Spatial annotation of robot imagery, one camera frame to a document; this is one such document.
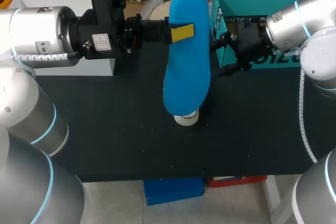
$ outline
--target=white cylinder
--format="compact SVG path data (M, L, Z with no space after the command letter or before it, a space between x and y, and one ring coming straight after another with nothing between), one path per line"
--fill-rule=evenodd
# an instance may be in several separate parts
M80 223L85 201L75 175L0 126L1 223Z
M0 125L50 156L65 144L66 120L33 77L20 68L1 66Z

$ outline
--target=blue box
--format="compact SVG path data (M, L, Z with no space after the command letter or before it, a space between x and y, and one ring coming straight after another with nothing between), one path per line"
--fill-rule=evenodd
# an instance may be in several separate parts
M213 39L219 39L220 35L227 31L226 22L236 23L244 19L263 22L268 15L294 4L295 1L299 0L213 0L210 21ZM217 57L221 66L236 62L231 47L217 50ZM283 53L262 57L252 63L253 69L299 66L299 56L284 58Z
M203 195L201 178L144 180L143 188L147 205L156 205Z

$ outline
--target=blue led ring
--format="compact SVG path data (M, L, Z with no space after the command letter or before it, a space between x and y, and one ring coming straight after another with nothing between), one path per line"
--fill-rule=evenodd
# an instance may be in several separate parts
M54 106L54 119L53 119L53 121L52 121L50 127L49 127L49 128L47 129L47 131L46 131L42 136L40 136L37 140L32 141L31 144L36 144L38 141L40 141L42 138L44 138L44 137L49 133L49 131L53 128L53 125L55 124L55 121L56 121L56 107L55 107L54 104L53 104L53 106Z
M49 167L50 167L50 179L49 179L49 186L48 186L48 190L47 190L47 194L42 202L42 205L40 207L40 209L38 210L37 214L35 215L35 217L33 218L33 220L30 222L30 224L35 224L37 222L37 220L40 218L40 216L42 215L43 211L45 210L48 200L50 198L50 194L51 194L51 190L52 190L52 186L54 183L54 168L53 168L53 164L50 160L50 157L45 154L43 152L43 154L46 156L48 163L49 163Z
M295 1L295 2L294 2L294 5L295 5L296 10L300 13L300 16L301 16L301 19L302 19L302 26L303 26L303 29L305 30L305 32L306 32L308 38L310 38L311 36L310 36L310 33L309 33L309 31L308 31L308 29L307 29L305 23L303 22L303 18L302 18L302 14L301 14L300 9L299 9L299 6L298 6L298 2Z

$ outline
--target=white box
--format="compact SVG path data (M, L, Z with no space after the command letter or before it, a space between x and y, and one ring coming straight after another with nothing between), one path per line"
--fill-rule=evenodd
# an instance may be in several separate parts
M91 0L13 0L9 8L68 6L77 16L92 8ZM112 76L115 59L86 60L73 67L36 69L38 76Z

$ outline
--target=teal cardboard box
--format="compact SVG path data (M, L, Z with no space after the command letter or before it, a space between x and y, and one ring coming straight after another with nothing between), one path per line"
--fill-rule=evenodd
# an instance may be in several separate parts
M299 0L213 0L210 27L213 39L227 31L227 23L236 23L248 19L251 22L263 22L268 15L294 4ZM217 50L219 65L236 62L234 51L227 47ZM299 67L299 56L284 56L283 53L262 57L252 63L253 69Z

